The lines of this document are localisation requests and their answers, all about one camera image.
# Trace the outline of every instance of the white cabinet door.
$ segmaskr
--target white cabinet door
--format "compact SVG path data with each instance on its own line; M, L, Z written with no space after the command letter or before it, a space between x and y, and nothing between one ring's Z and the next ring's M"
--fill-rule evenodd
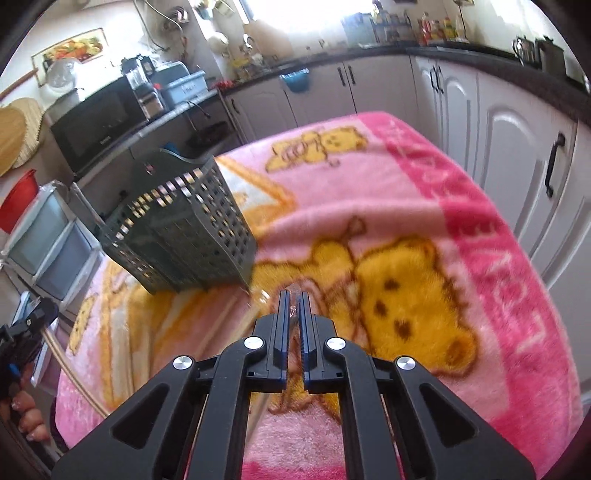
M248 142L297 127L279 78L233 93L227 104Z
M330 118L355 114L355 104L342 63L331 63L310 69L310 88L294 93L285 91L299 127Z
M384 111L418 129L413 69L407 56L345 62L357 113Z
M566 181L575 123L539 98L487 74L479 74L480 127L474 179L491 198L520 245L532 255L540 243ZM556 155L546 195L544 178L554 142Z
M569 334L581 381L591 378L591 129L579 124L573 163L532 263Z
M442 107L442 150L474 175L478 140L478 74L475 69L437 62Z
M414 83L417 88L418 126L422 135L441 148L441 96L437 91L434 60L412 57Z

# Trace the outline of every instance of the window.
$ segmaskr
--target window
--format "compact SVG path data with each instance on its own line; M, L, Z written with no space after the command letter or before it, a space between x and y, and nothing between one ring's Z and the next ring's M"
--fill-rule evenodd
M251 20L284 31L314 31L340 23L357 12L368 13L372 0L240 0Z

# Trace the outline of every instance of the black appliance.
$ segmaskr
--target black appliance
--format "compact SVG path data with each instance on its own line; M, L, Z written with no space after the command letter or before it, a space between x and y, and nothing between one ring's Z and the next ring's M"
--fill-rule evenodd
M121 77L69 110L51 132L78 178L97 155L146 121L127 78Z

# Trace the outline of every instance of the framed picture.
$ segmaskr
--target framed picture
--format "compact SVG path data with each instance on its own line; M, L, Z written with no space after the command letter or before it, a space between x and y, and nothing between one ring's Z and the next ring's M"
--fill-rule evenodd
M105 53L107 40L102 28L75 35L33 55L33 68L38 68L35 76L39 87L46 83L49 67L60 59L78 59L82 63L97 59Z

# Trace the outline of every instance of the yellow bear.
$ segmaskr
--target yellow bear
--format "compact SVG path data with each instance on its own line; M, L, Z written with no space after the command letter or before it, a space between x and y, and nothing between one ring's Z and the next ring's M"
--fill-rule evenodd
M305 132L301 136L273 143L273 157L267 172L292 168L302 163L327 161L331 153L364 150L367 139L355 127L340 127L326 132Z
M403 238L355 261L346 245L353 235L350 224L338 241L316 242L303 262L257 264L252 291L270 295L271 311L278 292L297 283L310 293L313 310L334 321L339 336L369 354L387 360L411 355L435 373L467 373L476 358L476 338L462 323L462 305L435 245ZM288 388L275 396L270 410L301 410L316 398L338 419L336 394L310 396L303 390L299 354L296 332L290 339Z

